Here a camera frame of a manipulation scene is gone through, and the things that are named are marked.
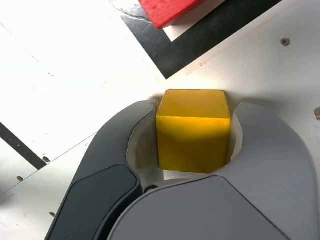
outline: yellow cube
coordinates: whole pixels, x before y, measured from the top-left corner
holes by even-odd
[[[167,90],[156,114],[163,170],[209,174],[225,164],[230,112],[220,90]]]

